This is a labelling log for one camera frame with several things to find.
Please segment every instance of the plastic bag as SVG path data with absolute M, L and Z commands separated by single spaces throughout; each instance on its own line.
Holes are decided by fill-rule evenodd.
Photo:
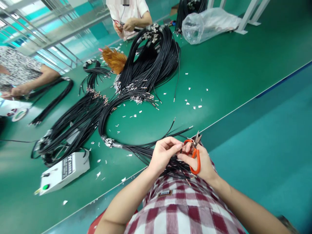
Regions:
M 186 16 L 182 22 L 182 34 L 190 44 L 199 44 L 220 33 L 236 29 L 240 22 L 240 18 L 222 8 L 210 8 Z

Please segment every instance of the worker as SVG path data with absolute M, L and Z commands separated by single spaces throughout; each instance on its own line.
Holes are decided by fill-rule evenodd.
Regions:
M 157 141 L 149 166 L 115 196 L 95 234 L 242 234 L 241 224 L 249 234 L 290 234 L 274 215 L 217 174 L 203 146 L 197 145 L 201 170 L 190 185 L 185 179 L 159 177 L 176 154 L 196 171 L 197 159 L 186 155 L 190 146 L 173 137 Z M 134 215 L 142 200 L 143 209 Z
M 1 98 L 13 100 L 46 85 L 60 74 L 34 58 L 7 46 L 0 46 Z
M 124 1 L 124 3 L 129 2 L 129 5 L 107 5 L 111 13 L 114 29 L 124 41 L 137 34 L 137 32 L 134 32 L 135 27 L 144 28 L 153 23 L 145 0 Z

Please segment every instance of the white machine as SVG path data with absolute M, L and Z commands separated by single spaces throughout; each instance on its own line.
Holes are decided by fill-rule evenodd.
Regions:
M 75 152 L 41 175 L 39 195 L 61 189 L 90 169 L 89 151 Z

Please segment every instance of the hand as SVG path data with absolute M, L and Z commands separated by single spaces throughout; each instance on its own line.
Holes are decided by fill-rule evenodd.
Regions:
M 137 18 L 129 18 L 124 24 L 123 29 L 128 32 L 133 32 L 135 26 L 137 25 Z
M 157 141 L 149 168 L 159 175 L 163 173 L 170 158 L 182 149 L 183 143 L 173 137 L 166 137 Z
M 29 94 L 32 89 L 29 88 L 26 84 L 21 84 L 15 88 L 12 88 L 11 95 L 12 96 L 22 96 Z
M 197 149 L 199 150 L 200 158 L 201 158 L 201 171 L 198 173 L 198 176 L 205 180 L 208 184 L 212 183 L 215 179 L 219 178 L 219 175 L 215 172 L 212 167 L 211 160 L 207 150 L 201 146 L 197 145 Z M 178 154 L 178 158 L 183 162 L 187 163 L 193 170 L 197 170 L 197 158 L 192 158 L 193 148 L 191 149 L 191 142 L 188 142 L 183 146 L 182 152 L 188 153 L 186 154 Z
M 13 100 L 13 96 L 11 95 L 10 92 L 2 92 L 0 98 L 3 98 L 5 100 Z

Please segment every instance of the brown feather duster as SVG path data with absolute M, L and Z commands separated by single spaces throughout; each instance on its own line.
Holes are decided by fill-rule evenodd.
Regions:
M 102 55 L 107 65 L 112 69 L 115 74 L 118 75 L 123 71 L 124 65 L 127 61 L 127 56 L 120 52 L 117 52 L 116 49 L 111 50 L 107 46 L 105 49 L 103 49 Z

